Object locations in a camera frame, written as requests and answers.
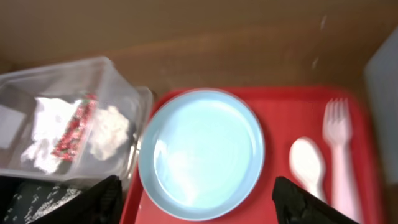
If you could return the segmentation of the white plastic spoon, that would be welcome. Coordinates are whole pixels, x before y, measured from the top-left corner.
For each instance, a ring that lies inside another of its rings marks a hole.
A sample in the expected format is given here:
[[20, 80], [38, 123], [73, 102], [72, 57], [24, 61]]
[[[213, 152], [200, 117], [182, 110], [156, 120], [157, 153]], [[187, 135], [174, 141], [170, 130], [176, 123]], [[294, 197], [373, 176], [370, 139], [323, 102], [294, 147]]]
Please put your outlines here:
[[292, 144], [289, 167], [307, 192], [322, 202], [327, 202], [323, 189], [325, 162], [319, 148], [310, 138], [301, 137]]

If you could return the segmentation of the pink plastic fork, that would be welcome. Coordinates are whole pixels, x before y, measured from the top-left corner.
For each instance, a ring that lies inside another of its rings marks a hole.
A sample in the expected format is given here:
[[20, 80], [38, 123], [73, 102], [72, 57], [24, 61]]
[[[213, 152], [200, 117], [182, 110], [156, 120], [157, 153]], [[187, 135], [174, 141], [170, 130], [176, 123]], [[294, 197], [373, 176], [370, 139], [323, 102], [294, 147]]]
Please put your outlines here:
[[363, 214], [351, 158], [353, 130], [348, 101], [332, 99], [325, 106], [323, 138], [332, 156], [332, 206], [362, 223]]

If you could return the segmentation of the large light blue plate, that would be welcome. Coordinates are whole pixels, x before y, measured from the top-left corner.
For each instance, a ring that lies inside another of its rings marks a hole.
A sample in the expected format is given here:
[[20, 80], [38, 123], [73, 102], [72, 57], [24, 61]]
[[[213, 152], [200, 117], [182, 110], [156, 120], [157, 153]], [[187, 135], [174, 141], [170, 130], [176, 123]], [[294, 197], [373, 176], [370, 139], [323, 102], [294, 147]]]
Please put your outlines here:
[[188, 221], [221, 217], [252, 192], [266, 158], [260, 122], [240, 98], [216, 89], [187, 91], [152, 117], [139, 153], [149, 198]]

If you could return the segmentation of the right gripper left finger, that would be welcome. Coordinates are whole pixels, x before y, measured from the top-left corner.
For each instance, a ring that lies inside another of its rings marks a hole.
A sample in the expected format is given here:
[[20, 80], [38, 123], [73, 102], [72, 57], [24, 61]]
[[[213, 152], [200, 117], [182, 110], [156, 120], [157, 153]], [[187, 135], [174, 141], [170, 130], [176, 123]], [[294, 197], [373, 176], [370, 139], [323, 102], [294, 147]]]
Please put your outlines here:
[[33, 224], [119, 224], [123, 210], [122, 185], [111, 175]]

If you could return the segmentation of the white napkin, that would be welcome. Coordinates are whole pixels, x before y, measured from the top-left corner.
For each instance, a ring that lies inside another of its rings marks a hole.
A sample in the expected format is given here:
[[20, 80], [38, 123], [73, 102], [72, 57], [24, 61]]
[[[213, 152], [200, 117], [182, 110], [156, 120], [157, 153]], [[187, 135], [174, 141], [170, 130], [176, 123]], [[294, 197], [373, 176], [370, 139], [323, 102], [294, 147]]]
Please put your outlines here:
[[94, 115], [95, 125], [90, 137], [90, 154], [105, 161], [114, 156], [118, 148], [128, 139], [129, 120], [115, 106], [100, 109]]
[[52, 155], [81, 100], [68, 103], [60, 98], [37, 97], [31, 134], [33, 143], [22, 153], [21, 162], [32, 162], [45, 174], [58, 170], [61, 159]]

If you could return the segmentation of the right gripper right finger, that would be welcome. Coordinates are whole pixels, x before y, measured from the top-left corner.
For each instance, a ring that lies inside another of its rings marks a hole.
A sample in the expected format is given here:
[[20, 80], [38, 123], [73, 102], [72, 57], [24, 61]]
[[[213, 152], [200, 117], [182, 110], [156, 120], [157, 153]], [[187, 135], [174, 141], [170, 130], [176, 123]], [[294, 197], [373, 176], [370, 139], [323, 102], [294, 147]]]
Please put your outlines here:
[[272, 200], [279, 224], [358, 224], [282, 176], [275, 178]]

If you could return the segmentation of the rice and food scraps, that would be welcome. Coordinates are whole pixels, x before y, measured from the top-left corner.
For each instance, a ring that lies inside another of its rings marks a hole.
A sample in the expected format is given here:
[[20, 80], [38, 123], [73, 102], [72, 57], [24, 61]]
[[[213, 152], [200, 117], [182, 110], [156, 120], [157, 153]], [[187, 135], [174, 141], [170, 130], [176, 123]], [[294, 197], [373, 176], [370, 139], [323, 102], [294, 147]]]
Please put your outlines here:
[[82, 193], [81, 190], [59, 185], [22, 184], [2, 208], [1, 223], [32, 223]]

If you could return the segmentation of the red snack wrapper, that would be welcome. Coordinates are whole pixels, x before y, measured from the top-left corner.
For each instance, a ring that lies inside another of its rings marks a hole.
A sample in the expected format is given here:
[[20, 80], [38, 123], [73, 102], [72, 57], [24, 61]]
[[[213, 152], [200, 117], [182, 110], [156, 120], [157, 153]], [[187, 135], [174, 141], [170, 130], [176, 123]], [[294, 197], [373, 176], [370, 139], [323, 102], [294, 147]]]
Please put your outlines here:
[[78, 154], [83, 135], [95, 108], [96, 95], [85, 95], [69, 120], [64, 134], [52, 151], [53, 156], [62, 160], [74, 160]]

